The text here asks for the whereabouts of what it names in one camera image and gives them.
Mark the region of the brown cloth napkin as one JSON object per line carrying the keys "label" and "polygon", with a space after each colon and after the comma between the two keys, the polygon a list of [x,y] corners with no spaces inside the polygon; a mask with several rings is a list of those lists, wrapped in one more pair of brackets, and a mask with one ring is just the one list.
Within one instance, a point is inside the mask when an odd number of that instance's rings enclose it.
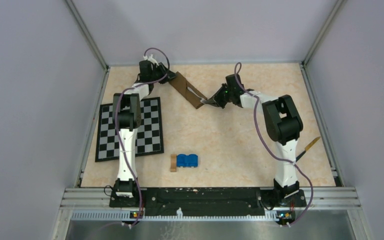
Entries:
{"label": "brown cloth napkin", "polygon": [[196,97],[193,93],[187,90],[187,87],[192,88],[197,94],[201,97],[207,99],[207,97],[202,94],[196,87],[194,87],[180,72],[176,72],[176,78],[169,81],[169,84],[174,87],[174,89],[183,96],[195,109],[199,109],[204,104],[200,102],[200,99]]}

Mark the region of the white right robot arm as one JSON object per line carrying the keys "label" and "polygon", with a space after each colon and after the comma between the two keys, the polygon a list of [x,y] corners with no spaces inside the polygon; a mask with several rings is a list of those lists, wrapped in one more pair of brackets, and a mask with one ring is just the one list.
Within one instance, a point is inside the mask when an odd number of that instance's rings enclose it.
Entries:
{"label": "white right robot arm", "polygon": [[276,153],[269,152],[277,161],[274,177],[273,200],[279,206],[287,206],[298,193],[300,184],[296,174],[296,147],[303,121],[290,95],[279,97],[245,89],[239,75],[226,76],[226,82],[209,99],[202,103],[224,108],[232,103],[240,108],[253,109],[254,114],[261,113],[266,132],[275,143]]}

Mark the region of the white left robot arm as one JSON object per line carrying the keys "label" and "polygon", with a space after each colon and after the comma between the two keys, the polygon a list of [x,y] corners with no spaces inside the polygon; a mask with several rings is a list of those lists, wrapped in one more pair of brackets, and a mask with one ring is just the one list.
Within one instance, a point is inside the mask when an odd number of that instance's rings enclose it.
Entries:
{"label": "white left robot arm", "polygon": [[150,95],[154,84],[169,81],[170,64],[154,60],[139,62],[134,84],[123,90],[114,102],[113,122],[119,142],[119,167],[113,193],[129,207],[140,202],[135,167],[136,140],[142,123],[141,100]]}

